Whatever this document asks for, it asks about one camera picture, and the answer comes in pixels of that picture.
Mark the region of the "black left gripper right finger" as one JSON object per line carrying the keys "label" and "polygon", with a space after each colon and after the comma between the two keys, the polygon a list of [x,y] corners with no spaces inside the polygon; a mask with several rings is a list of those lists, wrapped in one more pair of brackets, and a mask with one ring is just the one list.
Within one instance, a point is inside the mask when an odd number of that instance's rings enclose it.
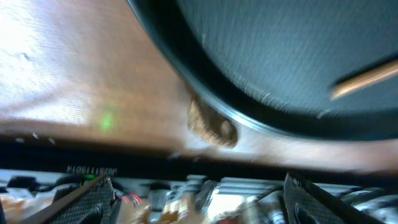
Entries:
{"label": "black left gripper right finger", "polygon": [[285,176],[284,202],[290,223],[305,223],[298,215],[301,210],[315,223],[382,224],[295,172]]}

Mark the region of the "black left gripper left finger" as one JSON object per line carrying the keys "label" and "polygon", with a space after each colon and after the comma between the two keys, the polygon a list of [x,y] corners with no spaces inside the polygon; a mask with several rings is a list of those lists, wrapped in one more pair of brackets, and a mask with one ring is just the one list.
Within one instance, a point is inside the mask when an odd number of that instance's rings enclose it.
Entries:
{"label": "black left gripper left finger", "polygon": [[110,224],[116,222],[119,208],[111,179],[102,174],[20,224]]}

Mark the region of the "brown walnut shell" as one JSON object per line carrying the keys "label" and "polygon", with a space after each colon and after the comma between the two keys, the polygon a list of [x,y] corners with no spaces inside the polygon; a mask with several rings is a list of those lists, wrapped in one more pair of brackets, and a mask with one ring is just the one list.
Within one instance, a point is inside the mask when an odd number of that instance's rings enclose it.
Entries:
{"label": "brown walnut shell", "polygon": [[188,128],[204,141],[219,147],[235,147],[238,131],[225,116],[201,98],[192,98],[188,112]]}

